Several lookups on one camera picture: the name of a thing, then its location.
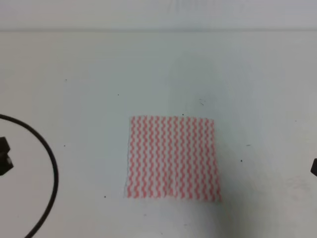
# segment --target white backdrop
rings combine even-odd
[[[60,170],[36,237],[313,237],[316,62],[314,32],[0,33],[0,112],[36,128]],[[129,117],[182,114],[215,120],[223,203],[124,199]],[[0,136],[15,165],[0,231],[22,238],[52,169],[24,129],[0,121]]]
[[[317,28],[314,0],[1,0],[0,30]]]

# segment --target black wire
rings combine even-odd
[[[33,237],[35,235],[35,233],[41,228],[41,226],[45,222],[46,218],[48,217],[48,215],[49,215],[49,213],[50,213],[50,211],[51,211],[51,209],[53,207],[55,199],[56,199],[57,189],[58,189],[58,168],[57,168],[56,159],[55,159],[55,156],[54,156],[50,146],[48,145],[48,143],[31,126],[29,126],[28,124],[26,124],[26,123],[24,123],[24,122],[22,122],[22,121],[20,121],[18,119],[15,119],[15,118],[12,118],[12,117],[8,117],[8,116],[2,115],[2,114],[0,114],[0,119],[7,120],[7,121],[10,121],[12,123],[18,124],[18,125],[24,127],[25,129],[27,129],[29,132],[31,132],[41,142],[41,144],[45,147],[47,153],[49,154],[51,163],[52,163],[53,174],[54,174],[53,191],[52,191],[49,203],[48,203],[43,215],[41,216],[41,218],[39,219],[37,224],[35,224],[35,226],[32,228],[32,230],[25,237],[25,238],[31,238],[31,237]]]

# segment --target cloth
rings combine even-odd
[[[213,120],[131,117],[125,195],[220,201]]]

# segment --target white table surface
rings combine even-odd
[[[313,237],[316,62],[316,32],[0,33],[0,113],[37,129],[59,165],[35,237]],[[215,120],[224,202],[123,198],[129,116],[182,114]],[[0,136],[15,165],[0,232],[22,238],[52,169],[24,129],[0,121]]]

